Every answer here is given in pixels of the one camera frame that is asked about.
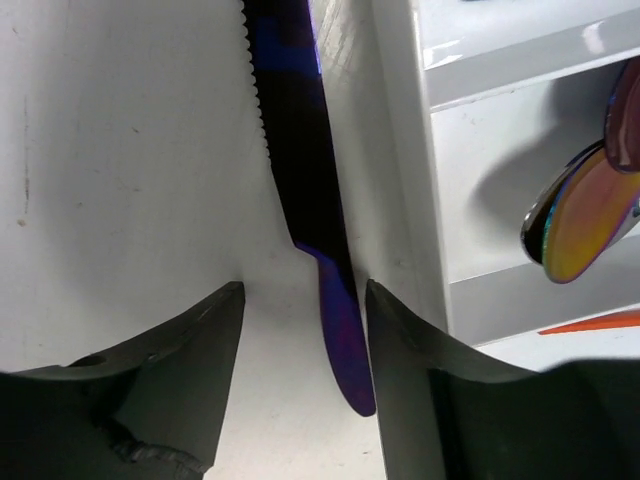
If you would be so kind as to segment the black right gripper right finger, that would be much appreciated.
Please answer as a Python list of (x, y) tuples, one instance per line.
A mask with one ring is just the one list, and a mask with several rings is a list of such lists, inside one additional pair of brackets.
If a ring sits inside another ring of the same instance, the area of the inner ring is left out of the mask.
[(365, 295), (390, 479), (635, 479), (639, 364), (586, 359), (534, 372), (492, 358)]

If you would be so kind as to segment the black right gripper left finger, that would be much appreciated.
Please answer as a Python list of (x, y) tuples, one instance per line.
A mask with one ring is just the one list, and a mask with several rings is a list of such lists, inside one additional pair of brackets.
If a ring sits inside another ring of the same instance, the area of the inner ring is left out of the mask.
[(232, 281), (70, 365), (1, 376), (5, 479), (201, 479), (218, 450), (243, 325)]

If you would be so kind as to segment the orange chopstick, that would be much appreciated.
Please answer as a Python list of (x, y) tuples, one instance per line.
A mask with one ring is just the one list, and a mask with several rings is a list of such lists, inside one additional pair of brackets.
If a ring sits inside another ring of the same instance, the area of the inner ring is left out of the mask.
[(538, 332), (539, 335), (555, 335), (584, 331), (632, 328), (640, 325), (638, 309), (615, 312), (607, 315), (580, 320)]

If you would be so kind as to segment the iridescent blue-handled spoon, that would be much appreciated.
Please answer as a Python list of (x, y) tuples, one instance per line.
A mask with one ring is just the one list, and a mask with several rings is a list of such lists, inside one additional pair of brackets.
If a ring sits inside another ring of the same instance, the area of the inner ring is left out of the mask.
[(554, 283), (582, 275), (606, 250), (639, 200), (639, 175), (612, 168), (599, 148), (569, 175), (544, 226), (542, 265)]

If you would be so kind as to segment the iridescent purple spoon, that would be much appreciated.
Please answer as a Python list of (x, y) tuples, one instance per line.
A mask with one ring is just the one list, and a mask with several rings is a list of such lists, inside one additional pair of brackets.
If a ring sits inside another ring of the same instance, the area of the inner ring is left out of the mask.
[(604, 146), (610, 165), (625, 174), (639, 172), (639, 58), (629, 59), (608, 100)]

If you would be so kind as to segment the iridescent blue knife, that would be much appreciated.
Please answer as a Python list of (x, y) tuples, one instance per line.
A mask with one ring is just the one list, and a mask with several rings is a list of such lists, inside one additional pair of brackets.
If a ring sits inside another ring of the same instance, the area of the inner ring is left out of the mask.
[(245, 1), (253, 84), (268, 157), (294, 246), (317, 262), (319, 309), (337, 386), (376, 412), (344, 223), (320, 58), (307, 1)]

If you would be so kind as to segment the pink-handled steel spoon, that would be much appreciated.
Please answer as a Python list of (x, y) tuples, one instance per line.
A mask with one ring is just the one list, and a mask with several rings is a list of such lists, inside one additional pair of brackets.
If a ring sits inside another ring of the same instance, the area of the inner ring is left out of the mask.
[(598, 140), (580, 151), (559, 172), (555, 179), (538, 195), (524, 217), (520, 230), (520, 243), (527, 257), (541, 265), (543, 260), (543, 239), (547, 217), (565, 181), (586, 159), (604, 145)]

